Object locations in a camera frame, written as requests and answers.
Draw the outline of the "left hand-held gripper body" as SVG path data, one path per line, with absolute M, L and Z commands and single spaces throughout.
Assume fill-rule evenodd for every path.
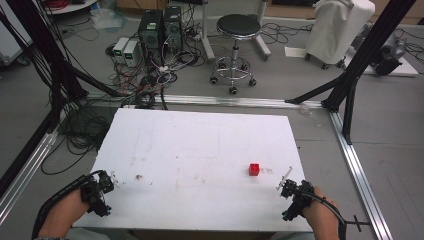
M 108 216 L 111 207 L 105 203 L 104 195 L 114 190 L 111 177 L 104 170 L 90 174 L 80 186 L 81 199 L 89 205 L 88 213 L 100 217 Z

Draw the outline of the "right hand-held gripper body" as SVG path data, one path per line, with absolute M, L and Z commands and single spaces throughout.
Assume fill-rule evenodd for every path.
M 292 221 L 299 215 L 303 215 L 302 211 L 312 202 L 311 195 L 314 193 L 313 185 L 302 180 L 300 185 L 293 180 L 287 179 L 283 185 L 281 196 L 284 198 L 291 197 L 292 204 L 289 208 L 282 212 L 285 221 Z

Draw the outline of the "person's left hand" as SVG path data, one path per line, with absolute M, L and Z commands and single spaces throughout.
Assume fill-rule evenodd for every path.
M 38 232 L 38 238 L 64 239 L 72 225 L 89 209 L 81 198 L 79 189 L 72 191 L 56 203 L 48 212 Z

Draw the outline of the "white power supply box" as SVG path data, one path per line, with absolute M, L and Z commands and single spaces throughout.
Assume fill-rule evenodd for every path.
M 115 61 L 119 64 L 125 63 L 124 50 L 128 41 L 128 37 L 121 37 L 112 49 Z
M 136 67 L 139 63 L 139 48 L 138 48 L 138 42 L 135 40 L 130 40 L 126 48 L 124 50 L 124 58 L 126 65 L 128 67 Z

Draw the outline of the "white floor board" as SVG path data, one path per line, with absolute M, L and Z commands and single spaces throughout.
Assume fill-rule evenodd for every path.
M 285 54 L 287 57 L 304 58 L 306 50 L 304 48 L 286 47 Z M 419 75 L 418 71 L 404 57 L 400 59 L 383 59 L 378 64 L 369 65 L 364 73 L 367 75 L 398 77 L 415 77 Z

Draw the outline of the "black computer tower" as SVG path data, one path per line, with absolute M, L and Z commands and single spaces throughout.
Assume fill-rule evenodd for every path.
M 158 49 L 163 43 L 163 11 L 146 10 L 138 27 L 140 42 L 148 49 Z
M 181 14 L 180 6 L 167 6 L 164 11 L 164 27 L 169 52 L 182 50 Z

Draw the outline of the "black round stool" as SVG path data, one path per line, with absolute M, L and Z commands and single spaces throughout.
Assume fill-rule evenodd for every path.
M 234 85 L 235 80 L 248 78 L 248 84 L 255 86 L 256 79 L 251 72 L 250 63 L 239 56 L 239 41 L 252 40 L 261 32 L 260 23 L 247 15 L 230 14 L 223 16 L 217 21 L 217 31 L 225 37 L 234 40 L 231 56 L 220 57 L 214 64 L 209 82 L 217 84 L 220 78 L 230 81 L 229 93 L 235 95 L 238 92 Z

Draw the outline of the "white covered cart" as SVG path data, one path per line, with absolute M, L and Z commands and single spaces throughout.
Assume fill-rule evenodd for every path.
M 370 0 L 319 0 L 305 59 L 317 58 L 324 69 L 339 63 L 374 12 L 375 4 Z

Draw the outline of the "black and grey machine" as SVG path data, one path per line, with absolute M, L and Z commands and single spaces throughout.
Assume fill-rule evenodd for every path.
M 354 38 L 351 46 L 357 51 L 365 38 L 372 29 L 372 24 L 365 24 L 357 36 Z M 406 53 L 406 42 L 394 34 L 391 34 L 383 46 L 378 50 L 370 65 L 378 64 L 383 59 L 400 59 Z

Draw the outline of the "white round table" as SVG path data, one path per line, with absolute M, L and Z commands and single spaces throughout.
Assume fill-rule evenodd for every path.
M 84 0 L 83 4 L 71 4 L 68 3 L 63 8 L 49 8 L 46 7 L 45 10 L 49 15 L 58 15 L 58 14 L 65 14 L 65 13 L 71 13 L 75 11 L 79 11 L 86 8 L 97 8 L 98 7 L 98 0 Z

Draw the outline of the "aluminium floor rail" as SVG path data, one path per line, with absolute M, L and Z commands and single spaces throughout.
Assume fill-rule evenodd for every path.
M 363 170 L 360 159 L 352 144 L 349 144 L 342 134 L 343 122 L 338 113 L 330 113 L 329 117 L 334 126 L 336 135 L 344 153 L 348 169 L 353 177 L 366 213 L 371 223 L 371 228 L 377 240 L 394 240 L 391 231 L 385 221 L 383 213 L 374 196 L 367 176 Z
M 190 95 L 164 95 L 155 97 L 156 103 L 165 100 L 165 104 L 173 105 L 202 105 L 220 107 L 267 108 L 267 109 L 321 109 L 319 101 L 304 101 L 300 104 L 288 103 L 279 99 L 239 98 L 239 97 L 212 97 Z
M 42 160 L 50 152 L 58 138 L 58 133 L 47 133 L 36 144 L 35 149 L 26 158 L 26 163 L 18 172 L 5 194 L 0 198 L 0 226 L 5 222 L 11 210 L 23 194 L 31 179 L 40 167 Z

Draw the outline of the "black frame post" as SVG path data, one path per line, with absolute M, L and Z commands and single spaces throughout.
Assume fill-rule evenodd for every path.
M 109 96 L 125 97 L 124 93 L 120 93 L 106 86 L 104 83 L 91 77 L 88 73 L 77 69 L 69 60 L 65 59 L 64 54 L 53 37 L 51 28 L 46 23 L 41 10 L 33 0 L 5 1 L 25 31 L 29 34 L 36 50 L 27 45 L 26 41 L 20 36 L 1 10 L 0 22 L 3 23 L 24 53 L 32 61 L 41 80 L 50 89 L 49 101 L 51 110 L 0 178 L 0 198 L 10 188 L 17 174 L 28 161 L 29 155 L 41 141 L 41 138 L 46 133 L 51 133 L 59 124 L 59 115 L 64 105 L 69 102 L 79 101 L 88 95 L 88 92 L 81 86 L 78 79 L 94 86 Z
M 317 87 L 286 103 L 300 104 L 327 90 L 330 95 L 321 102 L 321 106 L 329 112 L 337 113 L 340 104 L 345 101 L 342 136 L 351 145 L 351 124 L 355 101 L 356 85 L 365 69 L 377 55 L 378 50 L 388 40 L 390 34 L 400 24 L 417 0 L 390 0 L 379 16 L 370 33 L 365 38 L 346 70 L 334 80 Z

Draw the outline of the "white table leg frame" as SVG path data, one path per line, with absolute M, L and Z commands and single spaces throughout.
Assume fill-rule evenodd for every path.
M 207 62 L 212 63 L 216 60 L 216 57 L 212 50 L 212 45 L 210 44 L 207 32 L 209 0 L 200 1 L 202 6 L 202 30 L 200 33 L 200 39 L 206 53 Z M 235 40 L 253 39 L 257 43 L 264 60 L 267 61 L 272 53 L 260 36 L 266 6 L 267 0 L 259 0 L 258 14 L 256 16 L 243 14 L 225 15 L 220 18 L 220 23 L 216 24 L 216 30 L 221 31 L 224 35 L 234 38 Z

